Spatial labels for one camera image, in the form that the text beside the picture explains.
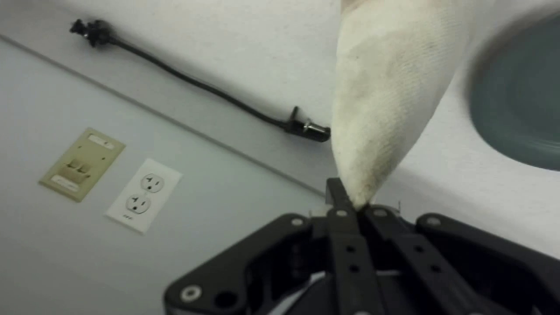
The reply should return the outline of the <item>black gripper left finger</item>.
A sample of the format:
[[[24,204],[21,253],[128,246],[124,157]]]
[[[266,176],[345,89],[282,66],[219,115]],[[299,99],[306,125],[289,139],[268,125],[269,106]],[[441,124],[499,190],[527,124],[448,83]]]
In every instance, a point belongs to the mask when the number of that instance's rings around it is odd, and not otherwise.
[[[171,281],[164,315],[271,315],[313,288],[327,315],[383,315],[367,239],[339,178],[324,215],[285,213]]]

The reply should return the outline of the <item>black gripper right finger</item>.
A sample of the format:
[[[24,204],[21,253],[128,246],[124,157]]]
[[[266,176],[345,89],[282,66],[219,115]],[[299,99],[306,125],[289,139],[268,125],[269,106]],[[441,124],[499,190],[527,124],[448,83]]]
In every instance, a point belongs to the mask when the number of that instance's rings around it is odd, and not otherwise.
[[[427,297],[427,315],[560,315],[560,260],[441,213],[360,211],[367,236]]]

